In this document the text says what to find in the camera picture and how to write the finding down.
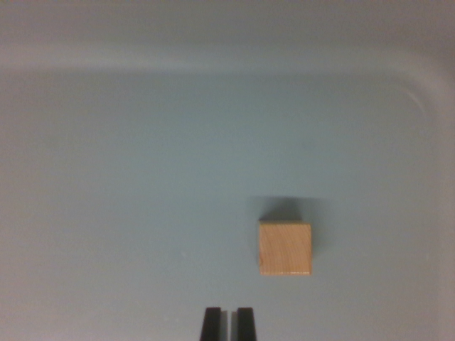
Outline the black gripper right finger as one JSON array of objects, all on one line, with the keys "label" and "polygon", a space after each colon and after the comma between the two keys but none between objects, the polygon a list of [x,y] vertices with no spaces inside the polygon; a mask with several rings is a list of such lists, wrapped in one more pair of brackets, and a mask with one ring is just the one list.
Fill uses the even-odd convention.
[{"label": "black gripper right finger", "polygon": [[257,341],[253,308],[238,308],[231,314],[231,341]]}]

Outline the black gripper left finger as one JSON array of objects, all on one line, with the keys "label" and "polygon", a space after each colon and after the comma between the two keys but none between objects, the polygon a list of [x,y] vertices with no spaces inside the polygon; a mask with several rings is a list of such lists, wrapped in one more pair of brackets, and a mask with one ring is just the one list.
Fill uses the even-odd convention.
[{"label": "black gripper left finger", "polygon": [[220,307],[205,309],[200,341],[228,340],[228,312]]}]

